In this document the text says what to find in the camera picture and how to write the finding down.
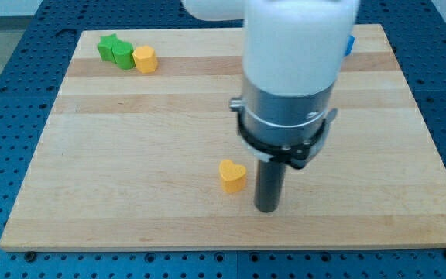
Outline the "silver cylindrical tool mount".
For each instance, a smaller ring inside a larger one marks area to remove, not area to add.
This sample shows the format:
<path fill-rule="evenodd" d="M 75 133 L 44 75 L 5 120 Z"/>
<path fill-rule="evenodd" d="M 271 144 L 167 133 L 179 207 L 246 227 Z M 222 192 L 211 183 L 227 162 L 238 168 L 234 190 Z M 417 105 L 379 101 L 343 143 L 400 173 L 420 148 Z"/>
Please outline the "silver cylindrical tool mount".
<path fill-rule="evenodd" d="M 337 110 L 328 109 L 332 86 L 310 95 L 276 95 L 248 79 L 242 94 L 231 98 L 237 132 L 258 160 L 302 169 L 323 148 Z"/>

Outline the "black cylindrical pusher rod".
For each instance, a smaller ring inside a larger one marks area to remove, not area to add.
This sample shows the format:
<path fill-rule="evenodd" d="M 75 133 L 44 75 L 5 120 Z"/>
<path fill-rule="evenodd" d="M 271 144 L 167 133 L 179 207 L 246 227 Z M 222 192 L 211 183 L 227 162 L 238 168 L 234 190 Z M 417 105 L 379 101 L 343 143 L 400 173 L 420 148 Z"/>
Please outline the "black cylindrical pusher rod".
<path fill-rule="evenodd" d="M 286 165 L 274 161 L 258 162 L 254 205 L 261 212 L 273 212 L 280 203 Z"/>

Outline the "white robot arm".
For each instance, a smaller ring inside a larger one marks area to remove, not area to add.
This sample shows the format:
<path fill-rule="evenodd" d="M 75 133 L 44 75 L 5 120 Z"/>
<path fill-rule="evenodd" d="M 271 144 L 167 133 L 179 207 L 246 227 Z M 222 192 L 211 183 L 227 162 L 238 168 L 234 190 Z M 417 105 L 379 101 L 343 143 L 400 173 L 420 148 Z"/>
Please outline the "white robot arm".
<path fill-rule="evenodd" d="M 194 18 L 241 19 L 242 93 L 229 108 L 259 160 L 255 207 L 273 212 L 286 168 L 304 168 L 323 148 L 336 109 L 328 103 L 347 53 L 359 0 L 183 0 Z"/>

